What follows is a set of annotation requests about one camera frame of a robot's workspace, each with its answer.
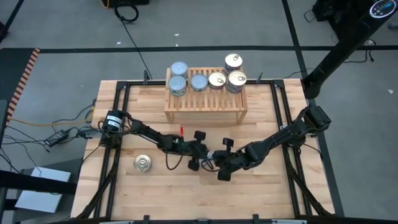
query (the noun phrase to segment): silver can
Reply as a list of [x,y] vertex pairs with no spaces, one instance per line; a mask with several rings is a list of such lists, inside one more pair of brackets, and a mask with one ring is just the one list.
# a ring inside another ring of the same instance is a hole
[[187,79],[188,75],[188,65],[183,62],[175,62],[170,66],[170,69],[172,71],[172,76],[174,75],[181,75],[185,79]]
[[214,90],[222,90],[226,83],[225,75],[221,72],[214,72],[209,76],[209,86]]
[[169,79],[169,90],[173,96],[183,96],[187,92],[187,81],[180,75]]
[[233,70],[241,69],[243,60],[238,54],[229,54],[225,57],[224,71],[229,75]]
[[147,155],[137,156],[134,160],[134,167],[136,168],[136,170],[141,172],[147,172],[150,169],[151,165],[152,163]]
[[202,74],[197,74],[191,78],[191,86],[194,91],[205,91],[207,87],[207,77]]
[[242,71],[233,71],[228,76],[226,88],[230,93],[240,93],[246,81],[246,75]]

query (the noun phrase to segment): can lid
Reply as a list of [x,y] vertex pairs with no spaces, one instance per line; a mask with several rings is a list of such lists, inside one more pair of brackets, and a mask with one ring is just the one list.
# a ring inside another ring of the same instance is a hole
[[169,79],[169,88],[173,91],[183,90],[187,86],[184,77],[173,76]]
[[175,75],[183,75],[188,71],[188,65],[183,62],[175,62],[170,68],[172,69],[172,73]]
[[191,79],[191,85],[196,89],[202,89],[207,86],[207,77],[202,74],[194,75]]
[[151,162],[150,162],[150,158],[146,155],[140,155],[137,156],[136,159],[134,160],[134,167],[138,170],[138,171],[148,171],[150,169],[151,166]]
[[237,68],[242,65],[243,60],[238,54],[229,54],[225,57],[225,63],[230,67]]
[[228,81],[236,86],[241,86],[246,83],[246,75],[242,71],[232,71],[228,76]]
[[214,72],[209,76],[209,82],[213,86],[222,86],[226,81],[225,75],[221,72]]

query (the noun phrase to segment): wooden slatted rack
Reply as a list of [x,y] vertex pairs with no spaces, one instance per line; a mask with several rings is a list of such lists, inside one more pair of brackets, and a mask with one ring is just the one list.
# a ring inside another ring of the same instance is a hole
[[248,112],[248,101],[246,90],[232,94],[226,89],[213,90],[209,86],[205,91],[193,91],[191,77],[196,74],[203,74],[209,77],[213,72],[223,72],[222,67],[218,68],[188,68],[187,92],[180,97],[173,96],[169,90],[170,68],[166,73],[166,92],[164,112],[169,123],[173,123],[174,113],[186,112],[215,112],[215,113],[236,113],[236,121],[241,123]]

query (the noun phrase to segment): power adapter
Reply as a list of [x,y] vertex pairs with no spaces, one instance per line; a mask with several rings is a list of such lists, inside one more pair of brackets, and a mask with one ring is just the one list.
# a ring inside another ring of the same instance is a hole
[[46,140],[44,140],[44,143],[46,143],[46,145],[48,145],[49,147],[52,147],[58,142],[66,139],[68,136],[69,134],[64,130],[57,131],[55,134],[51,135]]

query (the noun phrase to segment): gray floor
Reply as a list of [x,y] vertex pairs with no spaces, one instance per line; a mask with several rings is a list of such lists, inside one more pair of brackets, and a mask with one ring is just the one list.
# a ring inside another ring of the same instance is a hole
[[[0,21],[8,18],[16,2],[0,2]],[[300,45],[333,45],[328,24],[308,24],[303,18],[314,2],[289,0]],[[140,18],[128,29],[140,47],[292,45],[280,0],[152,0],[139,9]],[[397,31],[382,27],[373,39],[379,45],[398,45],[397,37]],[[10,36],[0,45],[57,49],[131,46],[113,11],[89,0],[25,1],[11,26]],[[143,57],[152,76],[164,78],[166,67],[174,61],[183,60],[192,67],[222,66],[228,53],[153,52],[143,53]],[[299,70],[293,51],[238,53],[251,78],[261,72],[264,78],[283,78]],[[316,67],[326,54],[303,52],[306,66]],[[398,165],[394,160],[398,157],[398,139],[394,136],[398,131],[394,117],[398,109],[394,65],[398,52],[374,51],[373,56],[373,63],[342,65],[325,82],[317,103],[333,121],[325,134],[345,214],[398,220]],[[355,52],[350,60],[363,58],[364,52]],[[72,118],[96,97],[101,80],[141,79],[143,69],[136,53],[41,54],[14,117],[36,123]],[[51,128],[15,122],[10,125],[36,139],[52,134]],[[12,130],[6,133],[24,138]],[[44,166],[82,157],[85,141],[78,139],[55,146],[50,153],[35,144],[27,146],[36,163]],[[22,146],[3,148],[17,168],[33,166]],[[0,168],[8,166],[1,161]]]

